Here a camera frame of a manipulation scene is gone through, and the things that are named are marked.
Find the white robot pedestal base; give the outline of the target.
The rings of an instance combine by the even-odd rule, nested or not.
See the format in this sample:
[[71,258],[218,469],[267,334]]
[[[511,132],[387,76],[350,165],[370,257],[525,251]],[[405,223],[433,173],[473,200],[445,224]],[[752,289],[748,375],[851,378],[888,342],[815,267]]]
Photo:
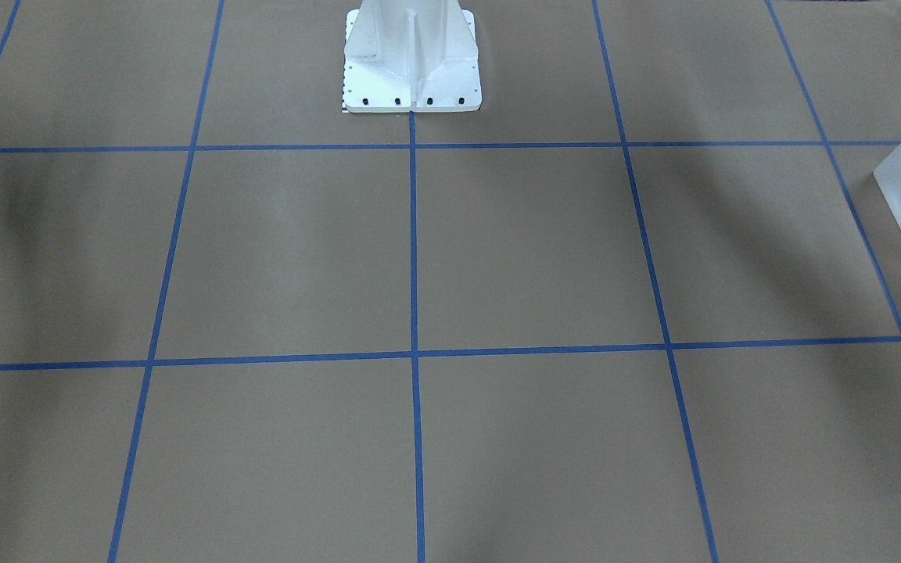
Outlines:
[[346,14],[341,108],[475,112],[483,105],[476,18],[458,1],[362,1]]

